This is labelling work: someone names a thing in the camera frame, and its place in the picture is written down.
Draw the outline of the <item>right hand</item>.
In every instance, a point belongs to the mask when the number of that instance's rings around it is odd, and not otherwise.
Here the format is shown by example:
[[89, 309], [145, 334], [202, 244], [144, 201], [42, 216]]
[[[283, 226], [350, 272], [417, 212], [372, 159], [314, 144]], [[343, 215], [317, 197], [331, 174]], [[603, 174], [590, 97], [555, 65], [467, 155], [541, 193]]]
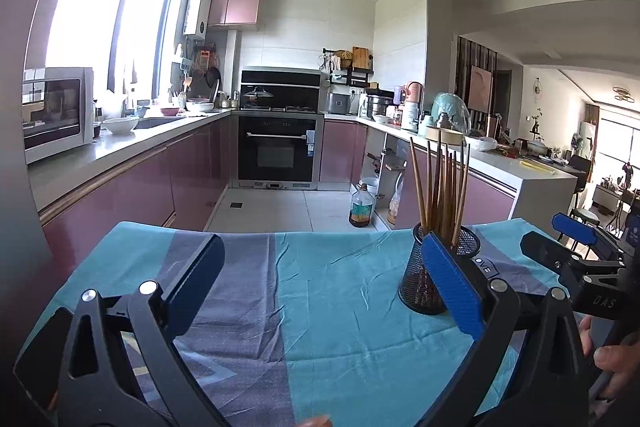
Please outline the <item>right hand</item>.
[[579, 323], [582, 351], [584, 355], [593, 355], [593, 362], [598, 369], [611, 374], [608, 384], [597, 395], [600, 401], [611, 401], [626, 387], [639, 367], [639, 341], [596, 349], [590, 335], [591, 322], [592, 316], [585, 315]]

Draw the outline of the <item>left hand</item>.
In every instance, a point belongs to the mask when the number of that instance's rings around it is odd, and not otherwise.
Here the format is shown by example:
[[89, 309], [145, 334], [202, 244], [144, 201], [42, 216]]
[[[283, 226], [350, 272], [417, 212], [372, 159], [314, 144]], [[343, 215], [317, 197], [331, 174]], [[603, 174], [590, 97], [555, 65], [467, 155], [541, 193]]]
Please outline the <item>left hand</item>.
[[296, 427], [333, 427], [333, 424], [329, 415], [319, 415], [304, 419]]

